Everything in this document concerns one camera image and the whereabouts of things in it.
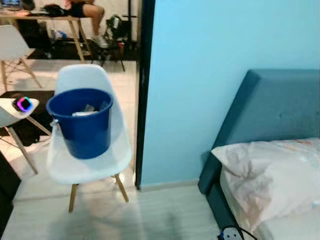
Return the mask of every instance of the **black shorts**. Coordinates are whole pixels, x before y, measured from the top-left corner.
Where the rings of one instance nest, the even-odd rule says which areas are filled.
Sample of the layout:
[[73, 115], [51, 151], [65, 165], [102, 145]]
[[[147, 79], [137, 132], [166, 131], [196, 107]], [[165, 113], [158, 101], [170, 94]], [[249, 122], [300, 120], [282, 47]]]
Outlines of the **black shorts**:
[[80, 2], [80, 3], [72, 3], [71, 9], [69, 10], [69, 15], [75, 18], [85, 18], [84, 14], [84, 5], [85, 2]]

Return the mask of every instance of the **chair seat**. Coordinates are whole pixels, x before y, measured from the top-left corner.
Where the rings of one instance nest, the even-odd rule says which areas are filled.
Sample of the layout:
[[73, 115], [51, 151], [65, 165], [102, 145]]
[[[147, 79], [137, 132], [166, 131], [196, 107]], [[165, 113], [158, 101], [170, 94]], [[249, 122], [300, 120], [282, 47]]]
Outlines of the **chair seat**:
[[130, 163], [132, 149], [127, 130], [122, 128], [117, 137], [111, 135], [109, 149], [91, 159], [73, 157], [55, 125], [49, 145], [47, 169], [50, 176], [61, 184], [81, 184], [104, 179], [123, 171]]
[[14, 108], [14, 106], [12, 105], [12, 102], [14, 100], [15, 98], [0, 98], [0, 108], [6, 112], [5, 115], [1, 116], [0, 127], [9, 126], [20, 121], [21, 119], [29, 117], [39, 105], [39, 101], [37, 99], [30, 98], [30, 101], [32, 102], [32, 109], [27, 112], [22, 112], [17, 111]]

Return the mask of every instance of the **person's leg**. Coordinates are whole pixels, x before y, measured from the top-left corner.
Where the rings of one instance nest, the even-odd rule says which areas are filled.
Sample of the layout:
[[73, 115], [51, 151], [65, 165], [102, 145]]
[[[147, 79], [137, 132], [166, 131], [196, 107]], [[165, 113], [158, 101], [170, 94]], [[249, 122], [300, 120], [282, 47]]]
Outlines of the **person's leg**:
[[105, 9], [98, 5], [84, 4], [83, 14], [91, 18], [93, 34], [95, 36], [99, 35], [100, 22], [105, 14]]

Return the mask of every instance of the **blue wall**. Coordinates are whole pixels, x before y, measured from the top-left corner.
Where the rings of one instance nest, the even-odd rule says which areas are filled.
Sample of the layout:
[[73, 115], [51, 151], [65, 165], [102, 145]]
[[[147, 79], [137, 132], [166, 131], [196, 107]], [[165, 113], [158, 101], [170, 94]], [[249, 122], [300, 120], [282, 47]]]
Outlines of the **blue wall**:
[[318, 0], [157, 0], [142, 186], [199, 178], [247, 70], [319, 68]]

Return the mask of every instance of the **bucket rim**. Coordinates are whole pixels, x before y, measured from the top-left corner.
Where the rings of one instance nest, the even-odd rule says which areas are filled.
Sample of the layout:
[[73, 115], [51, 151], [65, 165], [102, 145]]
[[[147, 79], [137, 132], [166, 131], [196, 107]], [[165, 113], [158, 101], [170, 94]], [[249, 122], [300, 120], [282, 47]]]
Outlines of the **bucket rim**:
[[[50, 107], [50, 103], [51, 101], [58, 95], [60, 94], [64, 94], [64, 93], [68, 93], [68, 92], [72, 92], [74, 90], [97, 90], [97, 91], [101, 91], [101, 92], [104, 92], [105, 94], [109, 95], [110, 97], [110, 102], [108, 103], [108, 105], [106, 107], [104, 107], [102, 110], [96, 112], [96, 113], [92, 113], [90, 115], [85, 115], [85, 116], [69, 116], [69, 115], [62, 115], [62, 114], [58, 114], [58, 113], [53, 113], [51, 107]], [[53, 97], [51, 97], [48, 102], [46, 103], [46, 110], [48, 111], [48, 113], [50, 115], [52, 115], [54, 118], [57, 117], [57, 118], [61, 118], [61, 119], [90, 119], [90, 118], [95, 118], [95, 117], [98, 117], [99, 115], [103, 114], [104, 111], [106, 110], [109, 110], [111, 109], [111, 107], [113, 106], [114, 104], [114, 96], [110, 93], [108, 93], [107, 91], [104, 91], [104, 90], [101, 90], [101, 89], [97, 89], [97, 88], [88, 88], [88, 87], [85, 87], [85, 88], [76, 88], [76, 89], [71, 89], [71, 90], [68, 90], [68, 91], [64, 91], [64, 92], [61, 92], [57, 95], [54, 95]]]

